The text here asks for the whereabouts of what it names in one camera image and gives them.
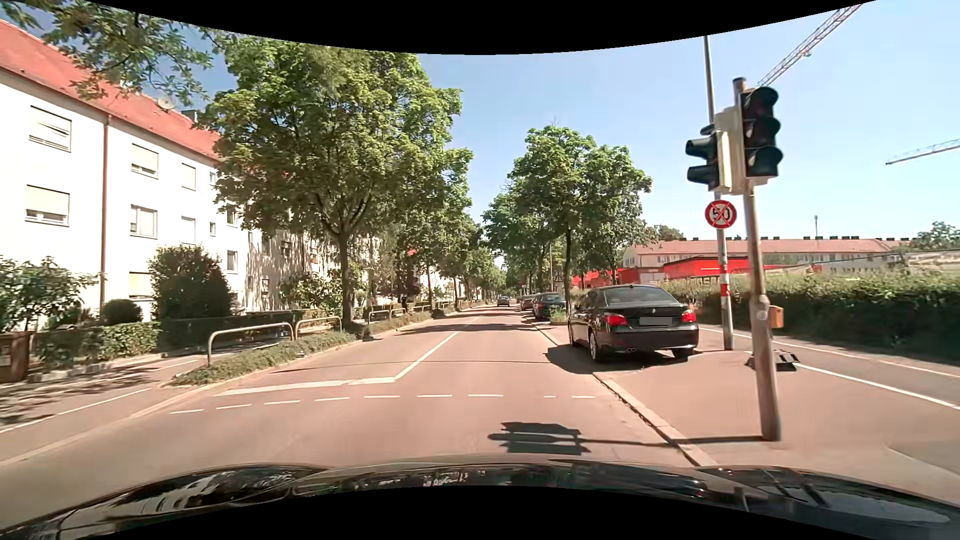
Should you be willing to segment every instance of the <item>distant car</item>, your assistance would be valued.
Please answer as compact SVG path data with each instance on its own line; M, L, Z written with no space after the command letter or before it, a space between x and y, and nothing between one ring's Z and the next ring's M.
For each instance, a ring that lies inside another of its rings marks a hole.
M545 321L550 318L550 310L556 307L566 309L564 295L558 292L544 292L534 299L534 319Z
M570 344L587 344L590 357L669 349L687 358L699 344L697 315L653 285L611 285L591 289L566 323Z

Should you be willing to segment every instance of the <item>license plate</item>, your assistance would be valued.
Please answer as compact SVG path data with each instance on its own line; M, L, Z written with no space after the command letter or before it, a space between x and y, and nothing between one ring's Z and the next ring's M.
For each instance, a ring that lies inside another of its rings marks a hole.
M673 317L640 317L642 327L668 327L673 324Z

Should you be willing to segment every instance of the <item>drain pipe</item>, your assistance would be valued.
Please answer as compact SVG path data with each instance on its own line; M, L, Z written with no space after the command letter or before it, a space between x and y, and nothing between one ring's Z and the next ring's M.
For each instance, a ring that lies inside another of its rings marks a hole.
M107 115L104 123L104 178L101 186L100 200L100 310L107 303L107 164L109 157L109 133L112 114Z

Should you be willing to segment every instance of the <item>construction crane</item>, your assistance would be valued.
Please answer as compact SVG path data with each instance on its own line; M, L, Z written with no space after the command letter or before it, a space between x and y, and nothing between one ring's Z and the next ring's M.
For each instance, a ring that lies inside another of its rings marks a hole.
M948 140L947 142L941 142L939 144L932 144L924 148L918 148L917 150L911 150L905 154L900 154L899 156L893 156L889 161L888 165L894 163L900 163L901 161L915 160L916 158L922 158L923 156L932 156L933 154L940 154L941 152L949 152L950 150L956 150L960 148L960 138L955 138L954 140Z
M843 8L833 12L833 14L824 21L816 30L813 31L807 39L804 39L804 42L800 45L797 45L797 48L794 49L785 59L780 61L777 64L777 67L774 67L770 70L770 73L767 73L763 79L760 79L760 82L757 83L757 86L769 86L773 83L780 75L786 72L787 69L790 69L790 66L797 63L801 58L807 58L810 56L810 51L813 47L817 46L817 43L824 40L824 37L829 36L830 32L836 30L843 21L850 18L854 12L860 9L860 6L863 4L857 4L855 6L850 6L848 8Z

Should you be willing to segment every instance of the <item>satellite dish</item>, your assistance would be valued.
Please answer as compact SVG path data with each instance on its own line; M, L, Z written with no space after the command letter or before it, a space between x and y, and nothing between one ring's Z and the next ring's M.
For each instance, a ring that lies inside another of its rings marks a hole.
M156 105L163 110L171 110L177 106L177 104L174 103L173 98L170 96L156 98Z

